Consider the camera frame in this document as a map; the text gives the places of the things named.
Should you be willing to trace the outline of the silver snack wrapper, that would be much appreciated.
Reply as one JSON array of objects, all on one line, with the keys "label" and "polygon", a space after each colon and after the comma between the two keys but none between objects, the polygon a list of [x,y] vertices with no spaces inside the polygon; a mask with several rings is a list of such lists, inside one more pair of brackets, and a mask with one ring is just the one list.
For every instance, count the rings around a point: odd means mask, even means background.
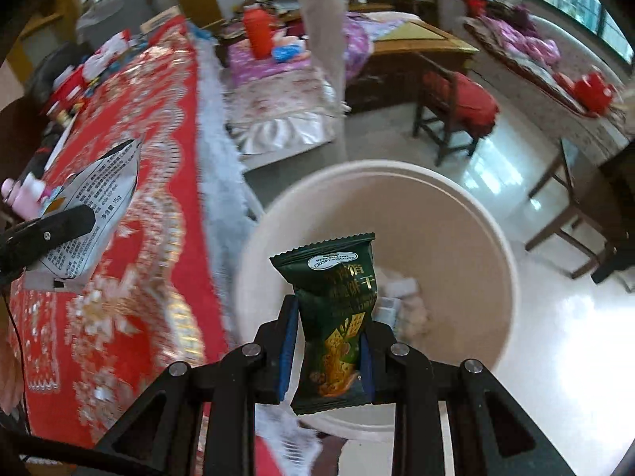
[{"label": "silver snack wrapper", "polygon": [[49,251],[27,271],[30,288],[82,291],[133,200],[141,147],[140,139],[116,145],[73,175],[50,202],[47,210],[54,215],[74,213],[71,229],[80,235]]}]

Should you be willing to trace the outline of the dark green cracker packet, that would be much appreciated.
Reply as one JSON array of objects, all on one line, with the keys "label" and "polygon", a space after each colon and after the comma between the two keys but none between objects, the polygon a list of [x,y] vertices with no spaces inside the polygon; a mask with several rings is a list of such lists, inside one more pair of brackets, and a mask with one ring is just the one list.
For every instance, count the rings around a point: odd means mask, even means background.
[{"label": "dark green cracker packet", "polygon": [[373,397],[365,330],[378,299],[372,232],[278,253],[273,267],[293,287],[304,331],[297,415],[368,404]]}]

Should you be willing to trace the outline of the beige trash bin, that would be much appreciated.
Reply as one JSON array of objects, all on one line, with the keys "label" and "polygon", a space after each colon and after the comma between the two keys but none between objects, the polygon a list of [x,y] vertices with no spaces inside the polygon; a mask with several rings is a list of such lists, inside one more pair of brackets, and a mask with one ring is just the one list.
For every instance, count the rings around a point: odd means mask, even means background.
[{"label": "beige trash bin", "polygon": [[271,258],[310,243],[371,232],[382,301],[398,334],[429,359],[468,358],[496,370],[517,317],[519,284],[510,247],[492,215],[446,177],[394,160],[317,171],[273,201],[246,242],[233,287],[237,333],[251,341],[292,290]]}]

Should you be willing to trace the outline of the pink thermos bottle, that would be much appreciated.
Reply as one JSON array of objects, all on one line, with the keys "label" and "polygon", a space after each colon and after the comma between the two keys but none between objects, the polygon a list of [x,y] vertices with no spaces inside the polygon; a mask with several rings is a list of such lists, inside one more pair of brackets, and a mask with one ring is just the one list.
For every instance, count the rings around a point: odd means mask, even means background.
[{"label": "pink thermos bottle", "polygon": [[29,172],[22,182],[7,178],[2,183],[1,194],[3,201],[9,204],[12,211],[28,221],[42,215],[43,201],[50,191],[46,183]]}]

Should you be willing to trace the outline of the dark wooden stool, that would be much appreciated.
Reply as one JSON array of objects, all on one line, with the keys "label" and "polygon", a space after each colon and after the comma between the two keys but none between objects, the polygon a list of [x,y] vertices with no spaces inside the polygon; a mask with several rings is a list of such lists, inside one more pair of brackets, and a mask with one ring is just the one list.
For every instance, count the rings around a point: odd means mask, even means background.
[{"label": "dark wooden stool", "polygon": [[[525,244],[525,249],[531,251],[555,235],[588,257],[585,264],[570,272],[570,278],[590,274],[596,284],[633,268],[634,144],[627,144],[601,165],[593,165],[575,143],[560,139],[558,154],[529,192],[529,198],[534,198],[551,179],[566,189],[567,205]],[[582,224],[603,236],[605,244],[599,253],[565,230],[566,225],[577,228]]]}]

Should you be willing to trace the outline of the red thermos jug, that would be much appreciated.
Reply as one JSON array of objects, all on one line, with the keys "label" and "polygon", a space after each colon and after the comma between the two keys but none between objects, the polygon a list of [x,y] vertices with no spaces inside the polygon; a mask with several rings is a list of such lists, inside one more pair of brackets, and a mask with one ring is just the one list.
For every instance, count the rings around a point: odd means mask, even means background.
[{"label": "red thermos jug", "polygon": [[252,4],[243,9],[242,23],[253,57],[256,60],[268,58],[273,49],[272,15],[259,4]]}]

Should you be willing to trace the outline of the small red cushioned chair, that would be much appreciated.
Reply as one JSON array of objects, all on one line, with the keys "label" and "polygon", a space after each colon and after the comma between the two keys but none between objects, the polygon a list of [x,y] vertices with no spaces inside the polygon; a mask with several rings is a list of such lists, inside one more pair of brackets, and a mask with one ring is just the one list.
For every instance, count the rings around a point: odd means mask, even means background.
[{"label": "small red cushioned chair", "polygon": [[437,145],[436,167],[454,153],[473,157],[480,141],[496,126],[497,101],[467,75],[445,69],[421,54],[416,59],[419,89],[413,138],[425,132]]}]

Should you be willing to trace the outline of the red plastic bag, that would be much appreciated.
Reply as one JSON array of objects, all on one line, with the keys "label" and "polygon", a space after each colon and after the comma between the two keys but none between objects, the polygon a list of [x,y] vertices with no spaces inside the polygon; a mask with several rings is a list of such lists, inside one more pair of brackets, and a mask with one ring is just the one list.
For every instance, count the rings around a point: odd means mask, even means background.
[{"label": "red plastic bag", "polygon": [[615,86],[609,84],[604,74],[597,69],[581,76],[577,81],[562,72],[554,73],[553,78],[570,97],[573,97],[588,112],[597,115],[606,114],[617,93]]}]

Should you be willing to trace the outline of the wooden side table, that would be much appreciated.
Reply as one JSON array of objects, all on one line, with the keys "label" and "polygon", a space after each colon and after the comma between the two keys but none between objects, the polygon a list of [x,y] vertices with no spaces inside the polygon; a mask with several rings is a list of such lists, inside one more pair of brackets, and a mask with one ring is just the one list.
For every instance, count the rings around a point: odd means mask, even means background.
[{"label": "wooden side table", "polygon": [[409,24],[425,30],[424,38],[375,41],[363,70],[346,83],[346,104],[352,114],[416,101],[419,54],[444,69],[468,74],[477,47],[424,21]]}]

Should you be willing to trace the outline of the floral sofa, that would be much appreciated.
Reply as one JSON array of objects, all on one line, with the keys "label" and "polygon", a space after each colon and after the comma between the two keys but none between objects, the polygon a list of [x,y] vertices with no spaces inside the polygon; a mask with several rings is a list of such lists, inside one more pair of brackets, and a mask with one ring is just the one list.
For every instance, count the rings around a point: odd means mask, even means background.
[{"label": "floral sofa", "polygon": [[622,89],[624,83],[591,48],[557,24],[538,16],[533,23],[539,35],[558,48],[561,58],[555,67],[508,52],[480,18],[458,18],[454,32],[479,48],[471,69],[487,85],[507,98],[551,142],[569,139],[598,165],[626,147],[634,139],[634,131],[626,127],[626,115],[615,106],[609,106],[604,115],[588,112],[554,76],[561,73],[577,81],[597,69],[616,89]]}]

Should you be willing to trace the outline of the white ornate chair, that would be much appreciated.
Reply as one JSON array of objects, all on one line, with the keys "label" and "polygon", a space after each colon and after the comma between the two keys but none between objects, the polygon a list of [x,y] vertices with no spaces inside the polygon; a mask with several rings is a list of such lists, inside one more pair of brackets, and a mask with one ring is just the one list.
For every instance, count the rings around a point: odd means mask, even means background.
[{"label": "white ornate chair", "polygon": [[335,114],[334,155],[336,162],[348,159],[344,137],[344,92],[346,91],[346,34],[343,31],[348,0],[300,0],[304,29],[309,36],[311,60],[333,88],[331,108]]}]

